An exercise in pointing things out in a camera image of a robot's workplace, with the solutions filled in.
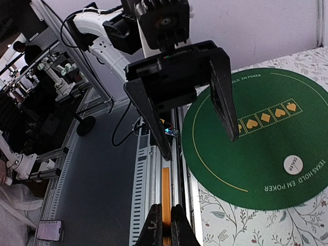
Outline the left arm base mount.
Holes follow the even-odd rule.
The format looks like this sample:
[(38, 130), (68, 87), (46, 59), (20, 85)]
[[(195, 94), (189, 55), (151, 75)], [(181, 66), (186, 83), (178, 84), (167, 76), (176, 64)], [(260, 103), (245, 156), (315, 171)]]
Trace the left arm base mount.
[[(165, 135), (167, 136), (172, 136), (172, 137), (177, 137), (180, 132), (174, 128), (173, 124), (167, 120), (164, 119), (160, 119), (164, 129), (165, 129)], [(146, 126), (146, 122), (143, 120), (142, 117), (140, 117), (136, 123), (133, 125), (133, 130), (132, 133), (134, 133), (135, 135), (138, 134), (139, 132), (139, 128), (145, 127)]]

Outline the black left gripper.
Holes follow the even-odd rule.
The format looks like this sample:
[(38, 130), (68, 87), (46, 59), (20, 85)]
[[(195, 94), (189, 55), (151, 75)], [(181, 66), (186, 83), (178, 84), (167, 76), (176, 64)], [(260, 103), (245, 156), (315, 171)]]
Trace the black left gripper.
[(147, 122), (163, 158), (172, 150), (157, 112), (189, 104), (195, 89), (210, 83), (210, 98), (231, 141), (239, 137), (230, 58), (211, 40), (128, 64), (124, 91)]

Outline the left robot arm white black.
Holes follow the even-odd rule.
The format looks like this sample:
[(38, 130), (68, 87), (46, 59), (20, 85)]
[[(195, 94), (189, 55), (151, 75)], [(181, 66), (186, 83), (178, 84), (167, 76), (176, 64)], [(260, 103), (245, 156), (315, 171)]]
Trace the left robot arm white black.
[(229, 138), (239, 136), (230, 58), (211, 40), (188, 44), (190, 14), (188, 1), (122, 1), (109, 10), (92, 3), (66, 20), (77, 47), (122, 80), (166, 160), (172, 152), (159, 115), (193, 103), (200, 86), (209, 85)]

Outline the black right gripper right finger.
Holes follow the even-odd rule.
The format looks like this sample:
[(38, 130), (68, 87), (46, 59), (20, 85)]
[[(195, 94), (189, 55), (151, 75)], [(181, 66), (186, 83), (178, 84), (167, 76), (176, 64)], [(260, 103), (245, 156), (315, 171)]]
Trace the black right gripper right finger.
[(171, 209), (171, 239), (172, 245), (200, 246), (180, 204)]

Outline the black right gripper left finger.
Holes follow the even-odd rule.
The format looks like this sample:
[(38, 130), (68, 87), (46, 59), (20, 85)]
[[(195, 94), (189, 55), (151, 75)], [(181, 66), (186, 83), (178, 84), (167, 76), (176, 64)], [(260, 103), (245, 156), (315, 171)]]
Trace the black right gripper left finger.
[(161, 204), (150, 207), (137, 240), (137, 246), (163, 246), (163, 222)]

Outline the orange big blind button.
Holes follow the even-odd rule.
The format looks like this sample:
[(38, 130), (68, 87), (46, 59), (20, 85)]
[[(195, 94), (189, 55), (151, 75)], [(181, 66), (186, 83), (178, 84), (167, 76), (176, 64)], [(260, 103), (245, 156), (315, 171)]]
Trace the orange big blind button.
[(163, 245), (172, 245), (171, 239), (171, 185), (170, 169), (162, 168), (162, 225)]

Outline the white dealer button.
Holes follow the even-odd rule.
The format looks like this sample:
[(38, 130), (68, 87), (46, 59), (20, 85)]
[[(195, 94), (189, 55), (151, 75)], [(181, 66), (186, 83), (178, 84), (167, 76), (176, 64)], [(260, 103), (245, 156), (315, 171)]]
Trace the white dealer button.
[(290, 175), (298, 175), (303, 170), (303, 161), (297, 155), (289, 155), (284, 159), (283, 167)]

